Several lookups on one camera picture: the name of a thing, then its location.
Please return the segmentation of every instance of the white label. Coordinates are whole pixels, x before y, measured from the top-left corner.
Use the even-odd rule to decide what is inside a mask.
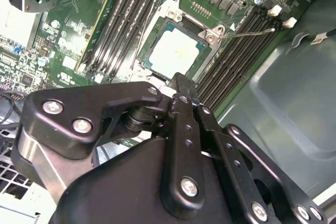
[[[327,39],[327,33],[317,34],[311,45],[317,45]]]

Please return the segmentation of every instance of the black mechanical arm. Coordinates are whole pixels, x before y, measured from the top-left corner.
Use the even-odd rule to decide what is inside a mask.
[[[319,207],[237,126],[221,128],[195,85],[147,82],[28,96],[12,150],[57,203],[50,223],[327,223]],[[152,132],[94,167],[109,141]]]

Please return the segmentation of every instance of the gray metal panel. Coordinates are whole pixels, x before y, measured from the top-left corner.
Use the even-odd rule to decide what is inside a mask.
[[[336,0],[312,4],[293,31],[336,28]],[[288,51],[278,46],[226,110],[310,196],[336,182],[336,38]]]

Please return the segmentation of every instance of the motherboard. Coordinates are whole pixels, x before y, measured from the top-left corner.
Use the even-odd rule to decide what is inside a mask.
[[[0,89],[31,93],[176,72],[225,106],[313,0],[1,0]]]

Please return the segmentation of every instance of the silver screw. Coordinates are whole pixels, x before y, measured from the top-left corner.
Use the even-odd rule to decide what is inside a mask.
[[[253,202],[252,203],[252,210],[254,214],[257,216],[257,218],[263,222],[267,221],[267,214],[264,208],[261,206],[261,204]]]
[[[73,129],[79,133],[88,133],[92,130],[91,123],[84,119],[77,119],[72,125]]]
[[[193,182],[189,178],[183,178],[181,180],[181,187],[184,193],[190,197],[195,197],[198,193],[198,189],[195,182]]]
[[[303,207],[298,206],[298,211],[305,220],[310,220],[309,214],[307,213],[307,211]]]
[[[310,207],[310,211],[315,215],[316,218],[318,218],[319,220],[323,220],[322,216],[315,208]]]
[[[156,90],[155,88],[153,88],[153,87],[148,88],[148,91],[149,91],[150,93],[152,93],[153,95],[157,95],[157,94],[158,94],[158,93],[157,93],[157,90]]]
[[[63,111],[63,106],[56,101],[48,101],[43,104],[43,110],[48,114],[57,115]]]
[[[207,107],[203,107],[203,111],[206,113],[206,114],[210,114],[211,111],[207,108]]]
[[[239,130],[236,127],[232,127],[231,129],[232,129],[233,133],[235,133],[236,135],[240,134]]]
[[[180,100],[184,103],[188,103],[188,99],[187,97],[183,96],[183,95],[180,95]]]

